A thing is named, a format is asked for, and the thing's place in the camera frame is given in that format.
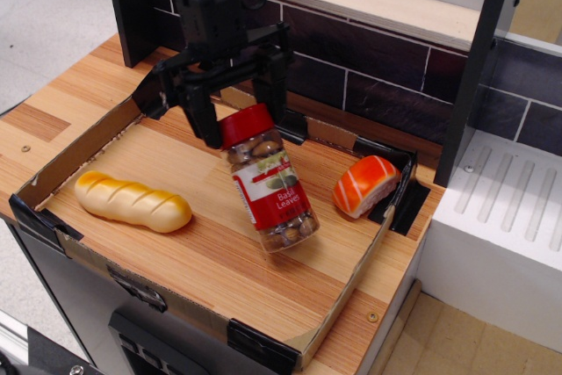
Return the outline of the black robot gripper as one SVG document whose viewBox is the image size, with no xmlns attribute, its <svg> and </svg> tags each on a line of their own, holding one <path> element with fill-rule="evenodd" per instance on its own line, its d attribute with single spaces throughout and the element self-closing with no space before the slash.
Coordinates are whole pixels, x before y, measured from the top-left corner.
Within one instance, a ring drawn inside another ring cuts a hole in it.
<svg viewBox="0 0 562 375">
<path fill-rule="evenodd" d="M 161 107 L 181 105 L 194 134 L 207 147 L 222 146 L 210 94 L 252 79 L 254 96 L 278 124 L 286 110 L 287 71 L 292 61 L 289 26 L 279 22 L 248 29 L 242 0 L 175 0 L 186 42 L 178 55 L 155 66 Z"/>
</svg>

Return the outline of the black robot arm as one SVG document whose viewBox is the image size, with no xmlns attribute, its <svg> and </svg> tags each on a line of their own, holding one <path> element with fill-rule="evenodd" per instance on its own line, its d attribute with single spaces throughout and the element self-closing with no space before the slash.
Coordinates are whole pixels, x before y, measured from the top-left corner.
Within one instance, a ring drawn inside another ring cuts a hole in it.
<svg viewBox="0 0 562 375">
<path fill-rule="evenodd" d="M 159 62 L 153 73 L 160 97 L 149 116 L 158 119 L 179 105 L 192 130 L 210 148 L 223 144 L 211 95 L 250 80 L 258 102 L 272 118 L 285 114 L 287 69 L 292 61 L 289 26 L 283 22 L 248 29 L 243 0 L 175 0 L 184 49 Z"/>
</svg>

